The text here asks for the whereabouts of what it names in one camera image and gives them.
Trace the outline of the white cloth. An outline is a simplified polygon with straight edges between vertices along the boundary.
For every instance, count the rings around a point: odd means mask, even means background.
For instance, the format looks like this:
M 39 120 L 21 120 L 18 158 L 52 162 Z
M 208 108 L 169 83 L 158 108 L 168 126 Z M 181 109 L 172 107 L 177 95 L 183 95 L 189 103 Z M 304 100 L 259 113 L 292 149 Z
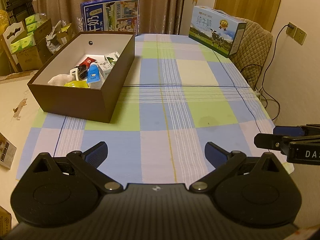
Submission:
M 48 84 L 52 86 L 64 86 L 66 83 L 74 81 L 74 76 L 70 74 L 59 74 L 52 77 Z

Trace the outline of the quilted beige chair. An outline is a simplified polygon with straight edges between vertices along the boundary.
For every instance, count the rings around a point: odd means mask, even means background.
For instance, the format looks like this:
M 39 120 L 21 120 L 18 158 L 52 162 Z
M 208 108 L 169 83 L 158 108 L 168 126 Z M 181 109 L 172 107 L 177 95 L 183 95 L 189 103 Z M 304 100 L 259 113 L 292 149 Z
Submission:
M 252 89 L 256 89 L 269 54 L 273 35 L 259 23 L 242 18 L 246 29 L 238 51 L 230 59 Z

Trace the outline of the small booklet on bed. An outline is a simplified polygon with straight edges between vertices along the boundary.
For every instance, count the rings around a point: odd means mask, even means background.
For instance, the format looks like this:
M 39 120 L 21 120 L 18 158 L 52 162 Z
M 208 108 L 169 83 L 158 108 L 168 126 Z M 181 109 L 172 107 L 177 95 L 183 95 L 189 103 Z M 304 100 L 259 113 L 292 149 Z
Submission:
M 11 169 L 17 148 L 1 133 L 0 134 L 0 163 Z

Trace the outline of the yellow snack pouch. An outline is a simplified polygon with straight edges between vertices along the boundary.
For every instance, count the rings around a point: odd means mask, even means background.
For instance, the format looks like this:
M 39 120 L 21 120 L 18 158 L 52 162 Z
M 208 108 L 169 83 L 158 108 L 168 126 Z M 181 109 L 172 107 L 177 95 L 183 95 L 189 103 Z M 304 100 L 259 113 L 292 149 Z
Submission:
M 89 87 L 88 83 L 85 80 L 82 80 L 82 81 L 77 81 L 77 80 L 70 81 L 68 83 L 65 83 L 64 86 L 65 87 L 75 87 L 75 88 L 88 88 Z

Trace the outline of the light blue milk carton box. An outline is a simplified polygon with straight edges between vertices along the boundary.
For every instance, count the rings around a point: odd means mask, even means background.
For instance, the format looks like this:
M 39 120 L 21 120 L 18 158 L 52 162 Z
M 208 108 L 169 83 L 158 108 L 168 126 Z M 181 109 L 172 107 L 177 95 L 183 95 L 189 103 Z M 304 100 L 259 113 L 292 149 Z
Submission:
M 238 51 L 246 25 L 245 21 L 223 11 L 196 5 L 189 37 L 228 58 Z

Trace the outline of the red candy packet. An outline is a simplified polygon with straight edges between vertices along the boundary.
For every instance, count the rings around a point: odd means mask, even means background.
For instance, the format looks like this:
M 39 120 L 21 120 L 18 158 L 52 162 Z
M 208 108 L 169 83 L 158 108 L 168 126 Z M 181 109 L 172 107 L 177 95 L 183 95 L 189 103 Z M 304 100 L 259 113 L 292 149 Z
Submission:
M 87 57 L 80 65 L 86 65 L 87 68 L 90 66 L 91 63 L 96 62 L 96 59 L 93 59 L 91 57 Z

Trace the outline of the black folding rack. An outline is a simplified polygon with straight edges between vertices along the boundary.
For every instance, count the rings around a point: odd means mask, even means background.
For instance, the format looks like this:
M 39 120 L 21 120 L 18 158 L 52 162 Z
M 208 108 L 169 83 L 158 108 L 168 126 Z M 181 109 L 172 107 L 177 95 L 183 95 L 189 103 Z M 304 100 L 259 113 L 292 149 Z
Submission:
M 1 0 L 9 24 L 18 23 L 35 14 L 32 0 Z

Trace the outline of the clear plastic box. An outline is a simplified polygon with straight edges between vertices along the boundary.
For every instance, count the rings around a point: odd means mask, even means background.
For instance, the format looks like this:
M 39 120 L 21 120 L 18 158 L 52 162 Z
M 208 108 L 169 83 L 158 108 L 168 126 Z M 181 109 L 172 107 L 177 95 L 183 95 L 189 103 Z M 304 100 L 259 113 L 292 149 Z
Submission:
M 105 82 L 105 79 L 102 79 L 102 80 L 99 80 L 97 82 L 92 82 L 92 83 L 89 83 L 89 88 L 91 89 L 100 89 L 102 87 L 102 85 L 104 84 Z

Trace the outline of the white plastic clip holder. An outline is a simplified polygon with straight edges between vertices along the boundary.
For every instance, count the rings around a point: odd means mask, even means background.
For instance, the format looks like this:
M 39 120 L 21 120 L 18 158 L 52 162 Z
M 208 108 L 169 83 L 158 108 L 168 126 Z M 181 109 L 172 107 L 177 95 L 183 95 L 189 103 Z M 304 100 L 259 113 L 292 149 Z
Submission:
M 75 68 L 71 69 L 69 74 L 72 75 L 76 81 L 79 81 L 79 69 L 78 69 L 78 67 L 75 67 Z

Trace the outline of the checked blue green tablecloth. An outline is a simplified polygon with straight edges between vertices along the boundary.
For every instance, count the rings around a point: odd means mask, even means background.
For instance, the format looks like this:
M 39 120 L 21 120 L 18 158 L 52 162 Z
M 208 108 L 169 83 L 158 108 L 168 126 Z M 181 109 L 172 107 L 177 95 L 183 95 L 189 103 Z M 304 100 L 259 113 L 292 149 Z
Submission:
M 181 35 L 144 34 L 106 124 L 39 111 L 17 177 L 41 152 L 63 157 L 104 141 L 99 170 L 121 184 L 191 184 L 213 170 L 205 144 L 258 157 L 258 133 L 274 124 L 231 61 Z

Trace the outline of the dark scrunchie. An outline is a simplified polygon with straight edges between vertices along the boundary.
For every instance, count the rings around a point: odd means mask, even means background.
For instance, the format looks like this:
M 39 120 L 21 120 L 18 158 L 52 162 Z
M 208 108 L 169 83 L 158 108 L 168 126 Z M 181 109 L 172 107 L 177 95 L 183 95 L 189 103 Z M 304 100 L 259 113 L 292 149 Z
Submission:
M 79 69 L 79 81 L 85 80 L 88 75 L 88 69 L 86 65 L 79 65 L 77 66 Z

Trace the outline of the white medicine box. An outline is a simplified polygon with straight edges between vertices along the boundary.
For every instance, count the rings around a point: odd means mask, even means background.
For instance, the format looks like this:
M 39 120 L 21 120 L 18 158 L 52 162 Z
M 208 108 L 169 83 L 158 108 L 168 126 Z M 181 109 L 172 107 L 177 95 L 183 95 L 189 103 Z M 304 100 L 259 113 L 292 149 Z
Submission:
M 110 74 L 113 66 L 108 61 L 101 61 L 98 62 L 99 71 L 103 78 L 107 78 L 107 76 Z

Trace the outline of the green medicine box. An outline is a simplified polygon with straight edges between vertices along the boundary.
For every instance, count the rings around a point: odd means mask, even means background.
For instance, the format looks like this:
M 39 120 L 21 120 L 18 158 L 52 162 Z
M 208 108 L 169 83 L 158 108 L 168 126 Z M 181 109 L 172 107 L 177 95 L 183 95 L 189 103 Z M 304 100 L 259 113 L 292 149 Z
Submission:
M 104 55 L 105 60 L 113 67 L 118 61 L 120 54 L 115 51 Z

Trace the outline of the brown cardboard storage box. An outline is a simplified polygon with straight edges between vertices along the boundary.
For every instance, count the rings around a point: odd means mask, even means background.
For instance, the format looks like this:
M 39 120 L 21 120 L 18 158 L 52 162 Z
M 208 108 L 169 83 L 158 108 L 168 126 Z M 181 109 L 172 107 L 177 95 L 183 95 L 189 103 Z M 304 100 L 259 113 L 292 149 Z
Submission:
M 109 123 L 135 58 L 135 34 L 82 32 L 28 82 L 49 113 Z

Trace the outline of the blue hand cream tube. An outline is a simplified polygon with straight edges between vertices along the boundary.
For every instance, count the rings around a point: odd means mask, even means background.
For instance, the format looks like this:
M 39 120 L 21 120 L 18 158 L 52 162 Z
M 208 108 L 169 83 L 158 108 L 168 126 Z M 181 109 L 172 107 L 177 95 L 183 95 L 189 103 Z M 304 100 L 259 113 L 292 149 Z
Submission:
M 100 72 L 97 63 L 92 62 L 87 71 L 87 83 L 96 83 L 100 81 Z

